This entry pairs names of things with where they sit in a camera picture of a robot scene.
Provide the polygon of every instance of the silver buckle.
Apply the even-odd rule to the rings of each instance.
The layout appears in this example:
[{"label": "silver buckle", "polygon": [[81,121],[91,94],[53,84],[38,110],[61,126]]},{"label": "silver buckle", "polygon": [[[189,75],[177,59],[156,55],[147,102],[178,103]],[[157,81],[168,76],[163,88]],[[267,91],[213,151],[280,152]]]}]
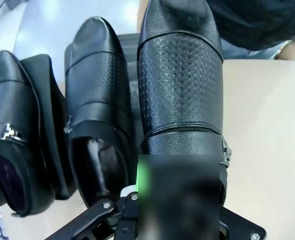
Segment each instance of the silver buckle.
[{"label": "silver buckle", "polygon": [[223,154],[224,154],[224,161],[221,161],[220,164],[225,165],[226,168],[230,166],[232,150],[229,148],[227,141],[222,136],[222,145],[223,145]]},{"label": "silver buckle", "polygon": [[63,131],[65,132],[65,134],[69,134],[70,132],[72,132],[73,128],[70,128],[71,125],[71,118],[72,116],[70,115],[68,118],[67,123],[65,124],[65,127],[63,129]]},{"label": "silver buckle", "polygon": [[24,142],[20,137],[18,137],[18,132],[11,128],[11,125],[9,123],[5,124],[6,128],[3,133],[3,136],[0,138],[0,140],[7,140],[7,138],[12,138],[20,142]]}]

